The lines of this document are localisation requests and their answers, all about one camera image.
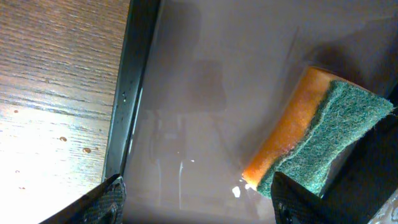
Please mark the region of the green and orange sponge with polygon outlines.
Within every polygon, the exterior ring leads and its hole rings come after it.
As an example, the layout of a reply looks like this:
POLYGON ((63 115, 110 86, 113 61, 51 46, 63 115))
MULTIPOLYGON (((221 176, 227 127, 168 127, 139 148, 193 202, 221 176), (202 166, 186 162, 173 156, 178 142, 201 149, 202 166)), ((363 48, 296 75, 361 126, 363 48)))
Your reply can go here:
POLYGON ((271 197, 276 172, 320 196, 333 161, 393 104, 317 67, 307 67, 275 128, 243 170, 247 187, 271 197))

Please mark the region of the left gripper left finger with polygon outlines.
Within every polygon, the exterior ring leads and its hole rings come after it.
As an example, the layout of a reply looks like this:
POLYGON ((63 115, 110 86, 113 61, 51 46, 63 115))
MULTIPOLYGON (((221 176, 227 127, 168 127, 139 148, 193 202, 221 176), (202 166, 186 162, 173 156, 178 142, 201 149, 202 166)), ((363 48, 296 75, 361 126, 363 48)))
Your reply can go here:
POLYGON ((59 224, 121 224, 126 186, 120 174, 114 174, 63 210, 44 220, 59 224))

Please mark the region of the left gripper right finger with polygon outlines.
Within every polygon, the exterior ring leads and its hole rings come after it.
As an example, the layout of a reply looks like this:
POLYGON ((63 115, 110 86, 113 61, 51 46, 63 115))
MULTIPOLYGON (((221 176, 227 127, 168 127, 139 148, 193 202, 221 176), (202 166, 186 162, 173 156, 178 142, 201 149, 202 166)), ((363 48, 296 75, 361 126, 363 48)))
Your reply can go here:
POLYGON ((277 223, 368 223, 370 214, 353 199, 343 184, 353 180, 338 174, 323 197, 319 197, 282 172, 276 172, 271 198, 277 223))

